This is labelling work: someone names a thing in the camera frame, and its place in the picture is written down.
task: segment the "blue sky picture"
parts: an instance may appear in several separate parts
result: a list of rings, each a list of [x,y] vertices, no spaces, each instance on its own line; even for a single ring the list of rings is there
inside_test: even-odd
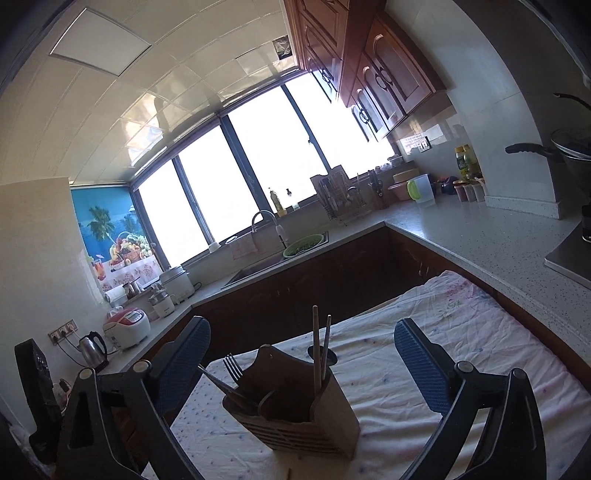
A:
[[[116,240],[122,232],[145,236],[127,187],[90,187],[72,189],[71,192],[82,240],[86,245],[86,251],[93,260],[97,260],[97,254],[99,254],[104,257],[104,262],[109,261],[111,259],[109,248],[113,243],[108,238],[97,240],[93,235],[89,227],[89,224],[95,220],[90,212],[91,208],[100,207],[109,212],[111,223],[114,226],[109,234],[113,240]]]

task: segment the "frying pan handle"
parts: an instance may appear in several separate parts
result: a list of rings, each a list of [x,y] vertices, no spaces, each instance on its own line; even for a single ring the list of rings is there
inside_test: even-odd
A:
[[[554,156],[552,150],[542,147],[537,143],[516,143],[505,148],[507,153],[531,152],[542,155],[543,157],[551,158]]]
[[[575,95],[569,95],[568,93],[555,93],[554,96],[556,98],[567,98],[569,100],[574,100],[575,102],[580,103],[583,105],[587,110],[591,111],[591,105],[589,105],[585,100],[580,99]]]

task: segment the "faucet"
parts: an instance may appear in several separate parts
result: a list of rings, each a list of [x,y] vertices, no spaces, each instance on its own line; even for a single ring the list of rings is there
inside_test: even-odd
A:
[[[279,225],[279,223],[277,223],[277,219],[275,218],[275,215],[273,215],[273,212],[270,212],[269,210],[259,210],[257,213],[254,214],[254,217],[252,217],[251,222],[252,233],[256,232],[255,219],[259,213],[261,214],[261,217],[263,219],[265,217],[263,215],[264,213],[268,213],[271,216],[271,218],[273,219],[273,223],[275,224],[275,231],[277,232],[277,236],[279,237],[279,240],[281,240],[283,248],[287,248],[287,245],[285,244],[285,242],[287,242],[287,235],[285,234],[285,230],[283,230],[283,227]]]

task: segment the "rice cooker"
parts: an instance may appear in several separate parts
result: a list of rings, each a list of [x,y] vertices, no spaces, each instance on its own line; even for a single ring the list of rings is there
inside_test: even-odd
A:
[[[180,265],[162,273],[160,283],[170,296],[176,297],[178,302],[186,300],[195,293],[195,287],[189,280],[189,275]]]
[[[123,350],[140,343],[150,333],[150,321],[141,309],[121,310],[103,325],[105,336]]]

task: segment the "ceiling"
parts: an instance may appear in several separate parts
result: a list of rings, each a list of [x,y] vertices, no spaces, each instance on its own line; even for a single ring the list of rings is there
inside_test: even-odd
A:
[[[0,98],[0,184],[129,180],[201,119],[294,66],[272,44],[287,34],[280,2],[76,1]],[[152,44],[119,77],[48,55],[85,7]]]

